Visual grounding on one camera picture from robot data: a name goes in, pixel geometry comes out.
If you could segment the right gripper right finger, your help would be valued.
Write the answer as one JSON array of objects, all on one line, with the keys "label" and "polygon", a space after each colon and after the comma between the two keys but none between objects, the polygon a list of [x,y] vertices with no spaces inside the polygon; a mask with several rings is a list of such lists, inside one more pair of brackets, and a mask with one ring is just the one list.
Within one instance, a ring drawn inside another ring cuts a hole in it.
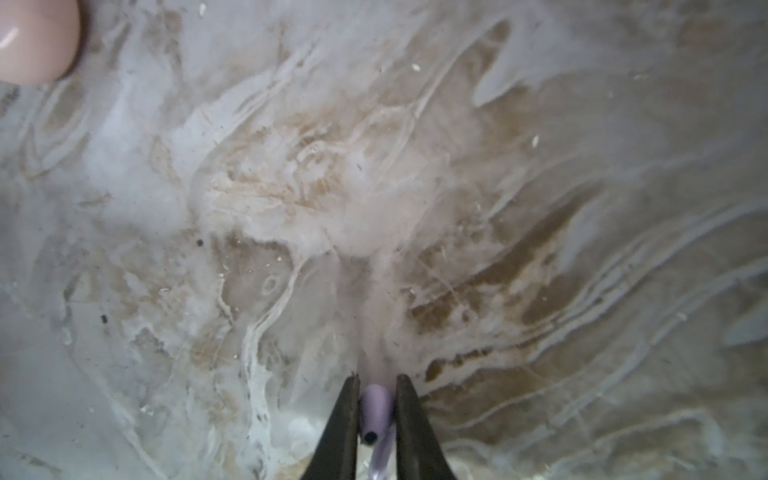
[{"label": "right gripper right finger", "polygon": [[456,480],[408,375],[399,374],[395,392],[398,480]]}]

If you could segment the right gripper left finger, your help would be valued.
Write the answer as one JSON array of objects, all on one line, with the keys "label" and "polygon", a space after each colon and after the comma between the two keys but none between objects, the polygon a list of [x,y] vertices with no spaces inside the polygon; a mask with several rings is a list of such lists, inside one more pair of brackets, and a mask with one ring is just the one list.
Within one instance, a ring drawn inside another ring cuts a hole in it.
[{"label": "right gripper left finger", "polygon": [[301,480],[355,480],[360,423],[360,378],[344,382]]}]

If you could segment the pink earbud charging case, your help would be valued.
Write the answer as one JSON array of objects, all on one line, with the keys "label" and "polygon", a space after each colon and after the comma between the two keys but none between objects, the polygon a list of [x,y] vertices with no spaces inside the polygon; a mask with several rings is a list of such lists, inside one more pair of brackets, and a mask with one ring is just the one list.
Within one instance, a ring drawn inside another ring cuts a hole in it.
[{"label": "pink earbud charging case", "polygon": [[1,80],[38,85],[63,77],[77,56],[82,33],[76,0],[1,3]]}]

